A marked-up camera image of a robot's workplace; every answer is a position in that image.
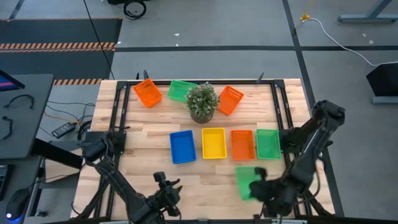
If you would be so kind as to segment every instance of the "black mat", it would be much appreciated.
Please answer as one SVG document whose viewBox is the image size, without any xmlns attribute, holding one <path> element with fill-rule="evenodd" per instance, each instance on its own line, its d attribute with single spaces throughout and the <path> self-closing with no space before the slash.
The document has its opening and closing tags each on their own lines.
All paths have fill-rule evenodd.
<svg viewBox="0 0 398 224">
<path fill-rule="evenodd" d="M 112 64 L 112 51 L 105 52 Z M 13 75 L 53 74 L 56 80 L 109 78 L 101 51 L 0 53 L 0 68 Z"/>
<path fill-rule="evenodd" d="M 107 46 L 115 46 L 122 20 L 93 19 L 93 22 L 100 41 Z M 51 73 L 56 80 L 109 78 L 108 64 L 102 51 L 98 50 L 98 40 L 88 19 L 0 21 L 0 34 L 0 69 L 9 74 Z M 37 47 L 44 43 L 47 43 L 47 47 Z M 65 47 L 48 47 L 54 43 L 68 43 L 67 46 L 71 46 L 70 43 L 74 46 L 75 43 L 87 44 L 75 47 L 78 48 L 77 51 L 64 49 Z M 97 50 L 87 48 L 94 47 L 95 44 Z M 36 46 L 35 51 L 29 52 L 33 46 Z M 106 48 L 105 52 L 112 64 L 112 48 Z"/>
<path fill-rule="evenodd" d="M 101 42 L 117 42 L 122 19 L 93 19 Z M 0 44 L 97 42 L 88 19 L 0 21 Z"/>
</svg>

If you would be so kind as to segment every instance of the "floor tape line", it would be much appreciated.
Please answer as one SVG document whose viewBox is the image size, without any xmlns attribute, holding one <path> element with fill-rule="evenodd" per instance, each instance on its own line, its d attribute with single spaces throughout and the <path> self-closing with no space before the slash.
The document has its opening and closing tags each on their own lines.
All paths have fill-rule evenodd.
<svg viewBox="0 0 398 224">
<path fill-rule="evenodd" d="M 101 48 L 93 49 L 31 49 L 31 50 L 2 50 L 0 53 L 32 53 L 32 52 L 87 52 L 87 51 L 101 51 Z M 106 47 L 104 51 L 115 51 L 114 47 Z"/>
<path fill-rule="evenodd" d="M 8 21 L 8 22 L 12 22 L 12 21 L 58 21 L 58 20 L 88 20 L 89 18 L 27 18 L 27 19 L 0 19 L 0 21 Z M 93 20 L 97 20 L 97 19 L 123 19 L 122 17 L 96 17 L 96 18 L 92 18 Z"/>
<path fill-rule="evenodd" d="M 107 78 L 72 78 L 54 80 L 53 85 L 99 85 Z"/>
<path fill-rule="evenodd" d="M 114 42 L 102 42 L 102 48 L 112 49 L 116 45 Z M 60 50 L 60 49 L 101 49 L 98 42 L 82 43 L 2 43 L 0 50 Z"/>
</svg>

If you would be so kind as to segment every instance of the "potted plant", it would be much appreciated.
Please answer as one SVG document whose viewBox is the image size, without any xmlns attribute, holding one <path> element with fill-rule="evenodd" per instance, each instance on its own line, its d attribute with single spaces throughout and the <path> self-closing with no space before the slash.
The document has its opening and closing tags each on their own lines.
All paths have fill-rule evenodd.
<svg viewBox="0 0 398 224">
<path fill-rule="evenodd" d="M 208 82 L 190 89 L 186 97 L 191 118 L 199 124 L 209 122 L 220 103 L 220 97 Z"/>
</svg>

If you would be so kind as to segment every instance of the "gray floor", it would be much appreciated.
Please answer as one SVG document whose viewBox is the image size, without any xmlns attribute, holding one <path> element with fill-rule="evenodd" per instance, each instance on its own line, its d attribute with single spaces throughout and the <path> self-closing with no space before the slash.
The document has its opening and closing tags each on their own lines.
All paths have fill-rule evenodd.
<svg viewBox="0 0 398 224">
<path fill-rule="evenodd" d="M 339 24 L 339 14 L 365 13 L 377 2 L 361 0 L 314 1 L 308 13 L 344 45 L 398 45 L 396 24 Z M 0 18 L 7 18 L 16 0 L 0 2 Z M 118 6 L 87 0 L 93 17 L 123 16 Z M 289 0 L 302 46 L 334 46 L 318 24 L 300 24 L 308 1 Z M 278 0 L 151 0 L 147 14 L 138 21 L 123 20 L 118 47 L 167 47 L 209 45 L 292 46 L 284 7 Z M 386 12 L 398 13 L 398 1 Z M 17 18 L 87 17 L 81 0 L 25 0 Z M 398 60 L 396 51 L 362 52 L 371 62 Z M 316 100 L 328 99 L 346 108 L 346 123 L 333 135 L 330 155 L 341 201 L 347 217 L 398 220 L 398 185 L 395 158 L 398 106 L 373 106 L 373 93 L 365 76 L 374 68 L 349 52 L 304 52 Z M 146 69 L 151 78 L 301 78 L 294 51 L 116 52 L 113 72 L 117 79 L 135 78 Z M 98 86 L 55 86 L 51 100 L 95 102 Z M 54 105 L 80 117 L 82 106 Z M 54 116 L 65 114 L 48 110 Z M 42 127 L 51 131 L 63 124 L 45 117 Z M 39 137 L 51 140 L 44 132 Z M 74 139 L 75 135 L 65 139 Z M 44 193 L 42 223 L 68 218 L 74 197 L 73 184 L 62 194 Z"/>
</svg>

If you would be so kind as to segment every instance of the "plant pot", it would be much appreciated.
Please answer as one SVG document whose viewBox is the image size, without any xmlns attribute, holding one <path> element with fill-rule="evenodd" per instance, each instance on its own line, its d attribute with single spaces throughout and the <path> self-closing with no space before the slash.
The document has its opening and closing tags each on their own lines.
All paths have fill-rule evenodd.
<svg viewBox="0 0 398 224">
<path fill-rule="evenodd" d="M 214 111 L 211 114 L 207 115 L 207 116 L 199 116 L 199 115 L 194 114 L 192 112 L 190 114 L 191 114 L 191 118 L 192 118 L 192 120 L 194 122 L 196 122 L 198 124 L 206 124 L 207 122 L 209 122 L 213 118 Z"/>
</svg>

